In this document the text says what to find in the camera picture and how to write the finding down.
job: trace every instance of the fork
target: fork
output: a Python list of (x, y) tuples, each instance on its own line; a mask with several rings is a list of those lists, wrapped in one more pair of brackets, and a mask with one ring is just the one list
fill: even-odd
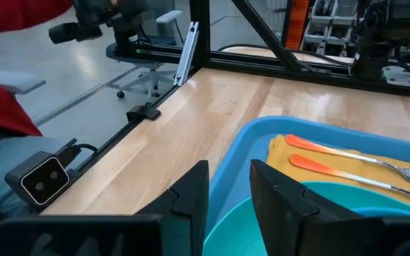
[(387, 184), (387, 183), (382, 183), (382, 182), (379, 182), (379, 181), (373, 181), (369, 178), (363, 178), (361, 176), (357, 176), (357, 175), (354, 175), (354, 174), (349, 174), (349, 173), (344, 172), (344, 171), (332, 169), (328, 166), (325, 166), (321, 163), (313, 161), (313, 160), (311, 160), (309, 158), (306, 158), (304, 156), (301, 156), (299, 154), (290, 155), (289, 160), (292, 163), (292, 165), (294, 165), (296, 167), (306, 169), (308, 171), (314, 171), (314, 172), (318, 172), (320, 174), (326, 174), (326, 175), (330, 175), (330, 176), (337, 176), (337, 177), (341, 177), (341, 178), (347, 178), (347, 179), (350, 179), (350, 180), (358, 181), (358, 182), (361, 182), (361, 183), (366, 183), (366, 184), (373, 185), (373, 186), (378, 186), (380, 188), (393, 190), (393, 191), (396, 191), (396, 192), (399, 192), (399, 193), (403, 193), (404, 195), (410, 196), (409, 191), (404, 190), (402, 188), (399, 188), (397, 186), (393, 186), (393, 185), (390, 185), (390, 184)]
[(373, 158), (366, 157), (366, 156), (360, 156), (360, 155), (348, 153), (348, 152), (341, 151), (341, 150), (338, 150), (338, 149), (331, 149), (331, 148), (326, 147), (326, 146), (321, 146), (321, 145), (318, 145), (316, 143), (312, 143), (312, 142), (310, 142), (306, 139), (302, 139), (302, 138), (297, 137), (297, 136), (292, 135), (292, 134), (286, 135), (285, 136), (285, 141), (289, 145), (296, 146), (297, 148), (301, 148), (301, 149), (307, 149), (307, 150), (310, 150), (310, 151), (322, 152), (322, 153), (332, 154), (332, 155), (336, 155), (336, 156), (344, 156), (344, 157), (347, 157), (347, 158), (358, 159), (358, 160), (366, 161), (366, 162), (373, 163), (373, 164), (380, 164), (382, 166), (385, 166), (385, 167), (388, 167), (392, 170), (397, 171), (407, 181), (410, 182), (410, 169), (409, 168), (401, 168), (401, 167), (395, 166), (393, 164), (389, 164), (385, 161), (373, 159)]

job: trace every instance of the metal bracket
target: metal bracket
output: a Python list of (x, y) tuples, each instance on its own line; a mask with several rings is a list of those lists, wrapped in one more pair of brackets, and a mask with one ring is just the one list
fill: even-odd
[(177, 74), (175, 75), (174, 85), (182, 86), (186, 82), (189, 69), (191, 68), (192, 58), (196, 51), (197, 38), (199, 37), (199, 22), (191, 22), (188, 35), (184, 42), (182, 56), (179, 59)]
[(404, 68), (387, 66), (384, 68), (383, 73), (388, 84), (410, 87), (410, 73)]
[(145, 106), (135, 106), (128, 112), (126, 112), (126, 117), (128, 122), (132, 122), (136, 119), (156, 120), (161, 115), (161, 112), (156, 108), (145, 105)]

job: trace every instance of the black clamp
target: black clamp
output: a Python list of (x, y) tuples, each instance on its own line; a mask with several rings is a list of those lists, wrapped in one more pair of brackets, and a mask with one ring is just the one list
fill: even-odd
[(161, 115), (161, 112), (151, 105), (140, 105), (133, 107), (130, 111), (126, 113), (127, 121), (133, 122), (137, 120), (156, 120)]

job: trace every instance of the black metal frame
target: black metal frame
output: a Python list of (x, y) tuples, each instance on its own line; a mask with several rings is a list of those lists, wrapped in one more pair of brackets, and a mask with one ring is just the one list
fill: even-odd
[[(285, 78), (305, 82), (320, 83), (338, 87), (348, 87), (359, 90), (384, 92), (395, 95), (410, 96), (410, 87), (388, 85), (385, 82), (370, 82), (359, 80), (349, 76), (348, 63), (335, 64), (293, 62), (294, 55), (287, 51), (278, 41), (263, 19), (256, 13), (248, 0), (232, 0), (240, 12), (248, 19), (259, 36), (273, 51), (277, 58), (268, 58), (255, 55), (244, 55), (211, 51), (210, 48), (210, 1), (190, 0), (191, 21), (199, 22), (199, 37), (192, 61), (191, 77), (201, 68), (228, 70), (239, 73), (264, 75), (274, 78)], [(286, 11), (286, 18), (290, 16), (290, 9)], [(178, 63), (182, 54), (182, 48), (159, 45), (140, 45), (132, 50), (115, 50), (115, 55), (129, 58), (141, 58), (164, 63)], [(166, 95), (158, 99), (153, 107), (158, 107), (178, 87), (173, 87)], [(134, 120), (125, 125), (114, 137), (99, 148), (98, 153), (91, 156), (78, 168), (78, 175), (84, 174), (103, 155), (114, 147), (125, 135), (134, 129), (142, 119)]]

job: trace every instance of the chair wheel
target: chair wheel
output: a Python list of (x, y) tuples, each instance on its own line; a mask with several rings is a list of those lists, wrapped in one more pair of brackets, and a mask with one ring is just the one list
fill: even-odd
[(117, 97), (119, 97), (120, 99), (125, 97), (125, 93), (122, 91), (117, 92)]

